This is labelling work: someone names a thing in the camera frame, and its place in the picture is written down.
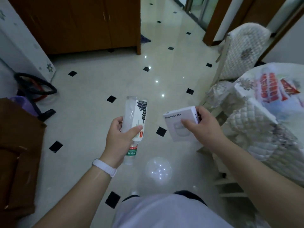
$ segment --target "person's left hand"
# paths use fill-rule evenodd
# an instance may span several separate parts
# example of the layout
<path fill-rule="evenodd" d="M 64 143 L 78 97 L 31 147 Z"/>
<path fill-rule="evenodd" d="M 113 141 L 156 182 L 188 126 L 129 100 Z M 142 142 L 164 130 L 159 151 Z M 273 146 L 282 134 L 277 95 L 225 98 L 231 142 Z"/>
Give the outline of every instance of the person's left hand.
<path fill-rule="evenodd" d="M 121 133 L 123 117 L 115 118 L 110 126 L 105 150 L 100 160 L 112 168 L 117 168 L 122 164 L 124 156 L 127 154 L 132 139 L 142 130 L 142 125 L 135 126 L 125 133 Z"/>

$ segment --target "white wristband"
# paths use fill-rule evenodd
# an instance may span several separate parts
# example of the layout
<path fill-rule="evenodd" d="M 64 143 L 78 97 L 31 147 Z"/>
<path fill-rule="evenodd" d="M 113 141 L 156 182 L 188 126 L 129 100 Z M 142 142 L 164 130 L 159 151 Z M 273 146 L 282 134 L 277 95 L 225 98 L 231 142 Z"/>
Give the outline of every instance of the white wristband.
<path fill-rule="evenodd" d="M 99 159 L 95 159 L 92 165 L 97 166 L 99 169 L 102 169 L 104 172 L 109 174 L 111 177 L 114 177 L 116 174 L 117 169 L 110 167 L 108 164 L 100 161 Z"/>

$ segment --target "white box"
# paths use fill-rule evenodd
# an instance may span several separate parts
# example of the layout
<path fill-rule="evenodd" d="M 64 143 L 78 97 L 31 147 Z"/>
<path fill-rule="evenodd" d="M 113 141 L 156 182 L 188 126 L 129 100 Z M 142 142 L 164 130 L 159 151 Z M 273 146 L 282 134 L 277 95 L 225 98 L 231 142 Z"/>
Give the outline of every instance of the white box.
<path fill-rule="evenodd" d="M 195 106 L 190 106 L 165 113 L 164 119 L 173 141 L 195 141 L 195 136 L 187 130 L 180 122 L 181 119 L 188 119 L 193 123 L 199 123 Z"/>

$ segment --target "purple bucket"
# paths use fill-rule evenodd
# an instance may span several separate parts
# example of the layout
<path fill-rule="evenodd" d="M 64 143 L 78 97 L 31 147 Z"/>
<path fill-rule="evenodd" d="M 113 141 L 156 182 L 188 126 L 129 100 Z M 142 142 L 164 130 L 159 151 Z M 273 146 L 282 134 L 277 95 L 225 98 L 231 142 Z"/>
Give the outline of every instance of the purple bucket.
<path fill-rule="evenodd" d="M 29 112 L 31 115 L 37 117 L 38 114 L 34 110 L 34 107 L 29 102 L 29 100 L 26 97 L 23 96 L 14 96 L 10 98 L 11 101 L 21 106 L 22 109 Z"/>

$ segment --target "plastic bottle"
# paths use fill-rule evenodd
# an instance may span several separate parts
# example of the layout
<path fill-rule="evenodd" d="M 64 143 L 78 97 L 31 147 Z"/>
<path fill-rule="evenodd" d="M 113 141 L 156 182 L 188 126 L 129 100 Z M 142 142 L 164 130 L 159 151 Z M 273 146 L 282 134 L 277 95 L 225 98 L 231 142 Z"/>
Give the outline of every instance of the plastic bottle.
<path fill-rule="evenodd" d="M 147 100 L 135 96 L 127 97 L 121 132 L 125 133 L 134 126 L 142 125 L 142 130 L 133 138 L 133 143 L 124 158 L 124 164 L 132 165 L 137 153 L 137 145 L 142 141 L 145 130 Z"/>

